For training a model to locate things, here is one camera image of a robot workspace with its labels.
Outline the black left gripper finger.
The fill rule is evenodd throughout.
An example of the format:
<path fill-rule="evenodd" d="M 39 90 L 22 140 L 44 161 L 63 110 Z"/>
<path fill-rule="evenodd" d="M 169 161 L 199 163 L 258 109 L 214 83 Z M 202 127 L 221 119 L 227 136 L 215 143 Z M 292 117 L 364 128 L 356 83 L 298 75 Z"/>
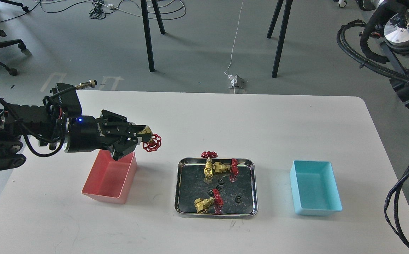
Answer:
<path fill-rule="evenodd" d="M 124 136 L 149 135 L 149 127 L 146 125 L 136 125 L 131 122 L 124 122 L 123 127 L 121 127 L 121 135 Z"/>
<path fill-rule="evenodd" d="M 118 161 L 119 159 L 132 153 L 136 146 L 138 146 L 142 141 L 142 137 L 120 136 L 118 140 L 113 143 L 113 159 Z"/>

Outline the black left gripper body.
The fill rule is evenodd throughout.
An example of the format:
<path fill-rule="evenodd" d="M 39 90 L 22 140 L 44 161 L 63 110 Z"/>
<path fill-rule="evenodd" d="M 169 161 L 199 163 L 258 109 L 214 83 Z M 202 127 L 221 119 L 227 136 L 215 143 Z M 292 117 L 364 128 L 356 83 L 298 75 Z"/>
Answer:
<path fill-rule="evenodd" d="M 69 118 L 63 150 L 75 153 L 101 149 L 113 154 L 113 143 L 124 136 L 121 135 L 124 122 L 127 122 L 127 117 L 107 110 L 102 110 L 98 118 L 85 115 Z"/>

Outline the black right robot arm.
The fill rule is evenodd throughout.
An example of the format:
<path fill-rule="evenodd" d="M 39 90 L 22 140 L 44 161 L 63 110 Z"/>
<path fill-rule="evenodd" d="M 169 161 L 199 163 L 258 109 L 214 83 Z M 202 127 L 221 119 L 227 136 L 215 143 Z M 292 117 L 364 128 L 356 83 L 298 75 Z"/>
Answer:
<path fill-rule="evenodd" d="M 350 58 L 387 77 L 398 98 L 409 109 L 409 68 L 398 55 L 409 57 L 409 0 L 358 0 L 361 10 L 372 10 L 369 21 L 354 20 L 337 32 L 337 44 Z"/>

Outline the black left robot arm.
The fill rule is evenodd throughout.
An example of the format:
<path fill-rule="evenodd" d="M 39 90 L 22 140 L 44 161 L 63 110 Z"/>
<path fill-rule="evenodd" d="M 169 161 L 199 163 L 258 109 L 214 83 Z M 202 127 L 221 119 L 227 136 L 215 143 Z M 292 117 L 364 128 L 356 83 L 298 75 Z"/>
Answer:
<path fill-rule="evenodd" d="M 109 151 L 119 160 L 139 145 L 148 152 L 161 146 L 161 137 L 149 126 L 136 125 L 127 118 L 102 110 L 100 117 L 82 114 L 76 91 L 96 86 L 95 80 L 79 85 L 57 83 L 43 106 L 10 104 L 0 98 L 0 171 L 25 163 L 20 153 L 26 146 L 38 157 L 66 153 Z"/>

